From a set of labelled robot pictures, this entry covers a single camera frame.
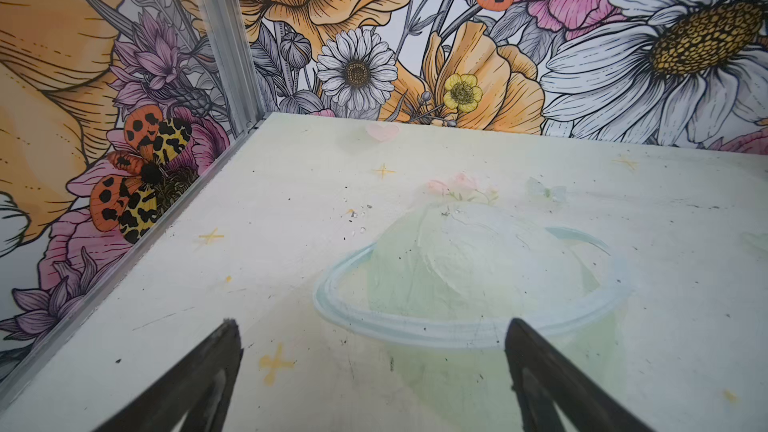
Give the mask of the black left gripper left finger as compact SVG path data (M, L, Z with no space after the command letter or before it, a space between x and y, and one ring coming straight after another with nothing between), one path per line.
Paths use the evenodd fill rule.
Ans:
M238 325L226 319L192 351L97 427L99 431L221 431L239 374Z

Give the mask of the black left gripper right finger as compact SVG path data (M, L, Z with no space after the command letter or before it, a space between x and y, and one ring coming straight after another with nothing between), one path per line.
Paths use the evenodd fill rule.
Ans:
M578 431L651 431L520 318L505 355L525 431L563 431L563 418Z

